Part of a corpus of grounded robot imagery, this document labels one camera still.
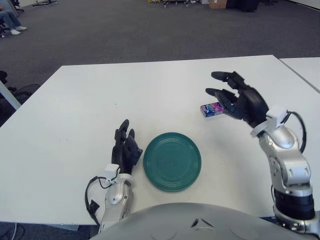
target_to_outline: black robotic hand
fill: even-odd
[[[225,89],[205,89],[208,94],[218,99],[225,114],[235,119],[243,119],[252,128],[266,120],[266,113],[269,110],[267,103],[257,90],[245,84],[245,80],[238,73],[213,71],[211,76],[227,82],[232,89],[238,90],[239,97]]]
[[[133,166],[137,164],[143,152],[135,141],[133,129],[130,130],[127,137],[128,127],[129,120],[126,119],[114,134],[115,146],[112,149],[111,163],[119,165],[120,174],[131,174]]]

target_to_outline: blue jeans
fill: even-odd
[[[21,26],[21,23],[12,11],[0,11],[0,20],[4,21],[11,30]]]

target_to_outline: robotic arm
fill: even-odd
[[[311,170],[302,155],[306,147],[306,131],[296,112],[274,106],[271,109],[253,87],[235,71],[212,72],[211,76],[238,91],[239,96],[225,89],[207,88],[216,97],[224,113],[243,119],[252,128],[251,135],[259,138],[270,166],[274,193],[273,211],[280,224],[300,234],[313,234],[320,238],[320,216],[314,210]],[[290,114],[298,117],[303,129],[303,143],[299,148],[297,136],[284,126]]]
[[[105,195],[105,210],[99,232],[127,217],[134,200],[131,187],[134,179],[131,176],[143,152],[135,141],[135,131],[131,129],[127,137],[129,120],[126,119],[119,129],[115,130],[115,146],[112,149],[111,164],[105,168],[106,183],[110,188]]]

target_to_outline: black trash bin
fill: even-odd
[[[259,0],[237,0],[236,7],[244,12],[253,12],[258,8]]]

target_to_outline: green plate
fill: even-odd
[[[145,150],[143,167],[150,182],[163,191],[186,189],[197,179],[201,156],[185,135],[168,132],[153,139]]]

